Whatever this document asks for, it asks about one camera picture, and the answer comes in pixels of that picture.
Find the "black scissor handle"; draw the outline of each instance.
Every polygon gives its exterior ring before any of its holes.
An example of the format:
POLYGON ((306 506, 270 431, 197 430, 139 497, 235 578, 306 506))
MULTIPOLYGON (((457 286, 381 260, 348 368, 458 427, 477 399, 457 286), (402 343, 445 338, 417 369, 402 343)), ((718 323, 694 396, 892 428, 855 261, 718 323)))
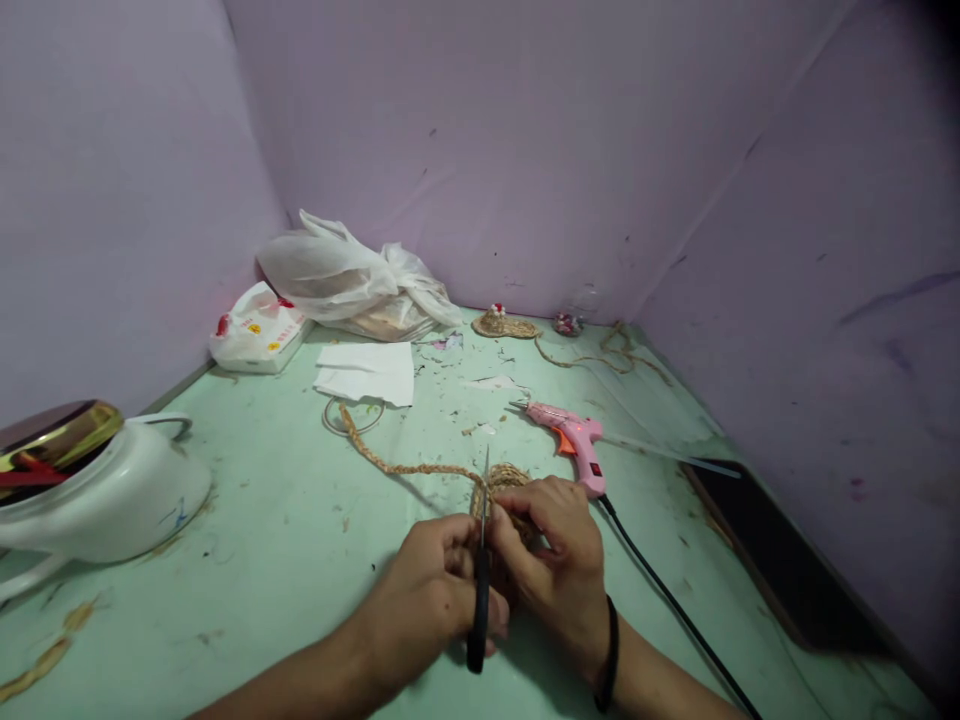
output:
POLYGON ((467 667, 479 675, 483 672, 483 658, 487 650, 487 610, 490 604, 490 557, 485 548, 477 551, 474 567, 477 581, 477 605, 473 627, 467 635, 467 667))

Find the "mint green surface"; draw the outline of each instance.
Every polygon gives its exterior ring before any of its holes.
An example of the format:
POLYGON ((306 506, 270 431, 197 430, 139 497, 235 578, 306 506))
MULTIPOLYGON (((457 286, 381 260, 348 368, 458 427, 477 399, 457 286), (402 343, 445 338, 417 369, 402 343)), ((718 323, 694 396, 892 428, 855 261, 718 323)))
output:
MULTIPOLYGON (((522 399, 519 392, 462 383, 507 375, 530 388, 536 400, 635 436, 637 426, 618 397, 635 401, 660 382, 643 367, 626 376, 603 367, 554 367, 530 340, 495 342, 466 325, 461 331, 462 350, 414 346, 414 406, 388 409, 364 435, 388 462, 482 469, 489 443, 492 463, 509 461, 534 476, 570 477, 570 459, 554 455, 556 436, 508 410, 509 400, 522 399), (463 434, 480 423, 496 434, 463 434)), ((580 349, 595 348, 604 332, 589 328, 580 349)), ((213 468, 209 511, 158 557, 114 566, 72 563, 0 611, 3 683, 49 647, 69 610, 94 598, 98 608, 60 665, 0 705, 0 718, 182 717, 333 630, 414 522, 467 510, 468 480, 385 477, 345 438, 324 429, 328 398, 312 383, 317 355, 333 338, 363 342, 318 328, 282 374, 214 370, 170 404, 168 409, 188 412, 195 421, 184 447, 213 468)), ((579 354, 552 332, 545 342, 555 357, 579 354)), ((367 417, 361 413, 358 424, 367 417)), ((699 447, 733 457, 720 438, 699 447)), ((703 507, 675 463, 607 443, 597 450, 608 494, 634 541, 764 717, 933 715, 895 664, 819 656, 795 646, 732 551, 706 526, 703 507)), ((726 694, 613 528, 597 508, 592 511, 603 533, 607 590, 620 612, 674 661, 726 694)), ((18 553, 0 560, 0 580, 24 561, 18 553)), ((587 688, 536 622, 519 613, 509 642, 487 661, 482 676, 471 675, 453 648, 378 714, 555 716, 597 713, 587 688)))

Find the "black power cord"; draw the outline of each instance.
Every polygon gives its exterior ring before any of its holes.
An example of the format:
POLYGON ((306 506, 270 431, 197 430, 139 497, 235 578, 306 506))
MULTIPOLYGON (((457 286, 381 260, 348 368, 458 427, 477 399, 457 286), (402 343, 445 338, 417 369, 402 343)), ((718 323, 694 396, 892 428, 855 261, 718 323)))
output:
POLYGON ((673 596, 673 593, 667 589, 667 586, 663 584, 663 580, 660 579, 660 576, 654 572, 653 568, 650 567, 650 563, 648 563, 647 559, 643 557, 643 554, 637 549, 637 546, 633 544, 633 540, 630 539, 630 536, 624 529, 623 524, 620 522, 620 518, 617 517, 617 511, 613 509, 613 503, 610 502, 610 498, 608 498, 606 495, 601 495, 597 498, 597 500, 601 505, 603 505, 603 509, 607 511, 607 515, 609 515, 610 519, 613 520, 614 524, 617 526, 617 530, 620 531, 620 535, 626 541, 627 545, 630 546, 630 549, 633 550, 633 554, 637 556, 637 560, 640 561, 640 564, 643 565, 643 569, 647 571, 647 574, 651 578, 653 578, 653 582, 656 583, 658 588, 660 588, 660 592, 663 593, 663 596, 667 599, 667 602, 670 603, 670 606, 673 608, 674 612, 680 616, 680 619, 683 620, 683 624, 687 626, 687 630, 693 634, 693 636, 697 639, 697 642, 700 644, 700 647, 703 648, 703 651, 710 658, 710 661, 714 664, 717 670, 720 671, 720 674, 723 675, 723 679, 727 681, 727 685, 731 690, 733 690, 734 694, 740 700, 744 710, 750 713, 750 716, 755 718, 755 720, 762 720, 760 713, 757 712, 757 709, 753 706, 753 703, 750 702, 750 698, 748 698, 746 693, 743 692, 741 687, 737 684, 737 681, 733 679, 733 675, 730 674, 730 671, 727 670, 726 666, 720 661, 720 658, 717 657, 717 654, 713 651, 713 648, 710 647, 703 635, 700 634, 700 631, 697 630, 697 626, 693 624, 693 620, 691 620, 690 616, 684 612, 684 609, 680 606, 680 603, 678 603, 677 599, 673 596))

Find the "orange trigger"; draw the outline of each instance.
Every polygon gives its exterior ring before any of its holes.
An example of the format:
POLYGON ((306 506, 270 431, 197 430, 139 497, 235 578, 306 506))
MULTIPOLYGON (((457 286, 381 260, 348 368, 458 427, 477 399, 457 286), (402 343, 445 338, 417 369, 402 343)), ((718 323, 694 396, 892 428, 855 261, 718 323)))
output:
POLYGON ((550 428, 550 429, 560 436, 560 450, 559 450, 560 453, 563 453, 565 455, 577 454, 577 451, 574 449, 573 445, 571 444, 570 439, 563 434, 563 430, 561 430, 560 428, 550 428))

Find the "scissors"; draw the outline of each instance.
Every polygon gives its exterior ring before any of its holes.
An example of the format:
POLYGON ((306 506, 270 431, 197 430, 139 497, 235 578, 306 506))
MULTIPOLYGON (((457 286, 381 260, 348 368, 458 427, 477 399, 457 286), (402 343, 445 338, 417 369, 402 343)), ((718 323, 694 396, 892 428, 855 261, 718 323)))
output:
POLYGON ((490 446, 487 445, 487 463, 483 468, 483 509, 480 511, 480 544, 473 574, 477 582, 477 605, 473 613, 473 628, 467 635, 467 667, 479 675, 483 672, 483 657, 487 649, 487 609, 490 604, 490 556, 487 554, 487 487, 490 484, 490 446))

